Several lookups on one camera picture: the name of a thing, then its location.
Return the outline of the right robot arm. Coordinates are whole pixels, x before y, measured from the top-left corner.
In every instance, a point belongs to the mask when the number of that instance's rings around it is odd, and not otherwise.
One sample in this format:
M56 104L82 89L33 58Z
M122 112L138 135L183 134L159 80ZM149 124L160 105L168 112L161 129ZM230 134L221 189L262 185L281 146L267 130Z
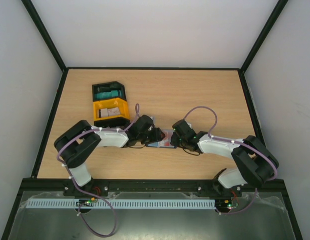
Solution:
M260 188L277 178L279 163L255 136L241 139L214 136L209 132L195 132L185 120L173 126L171 144L197 154L215 154L234 160L235 168L224 168L212 180L212 189L223 196L232 187L249 184Z

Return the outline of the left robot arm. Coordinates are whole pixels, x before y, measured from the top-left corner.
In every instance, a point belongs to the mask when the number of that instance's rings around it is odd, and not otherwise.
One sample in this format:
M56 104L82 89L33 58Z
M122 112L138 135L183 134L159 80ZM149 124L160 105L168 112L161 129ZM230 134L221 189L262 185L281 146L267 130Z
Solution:
M147 115L136 116L133 121L124 123L120 126L117 121L111 120L94 126L81 120L55 140L57 160L78 187L84 187L92 180L85 161L95 148L130 148L136 143L147 145L165 138L165 133L154 127L154 121Z

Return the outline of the red circle card front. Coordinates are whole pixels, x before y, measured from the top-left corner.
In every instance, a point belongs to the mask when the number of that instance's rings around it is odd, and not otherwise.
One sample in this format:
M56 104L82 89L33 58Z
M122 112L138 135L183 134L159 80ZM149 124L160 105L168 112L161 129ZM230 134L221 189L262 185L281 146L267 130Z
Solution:
M169 140L162 140L158 143L159 148L174 148L173 145L170 144Z

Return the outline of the dark blue card holder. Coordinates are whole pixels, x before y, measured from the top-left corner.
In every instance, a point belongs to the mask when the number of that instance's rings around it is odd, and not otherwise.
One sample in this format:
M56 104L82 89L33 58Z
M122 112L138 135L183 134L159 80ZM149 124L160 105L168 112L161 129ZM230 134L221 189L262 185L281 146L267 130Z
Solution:
M164 129L162 131L165 134L165 138L161 141L147 144L146 147L176 149L177 147L171 144L171 138L172 138L174 131L172 129Z

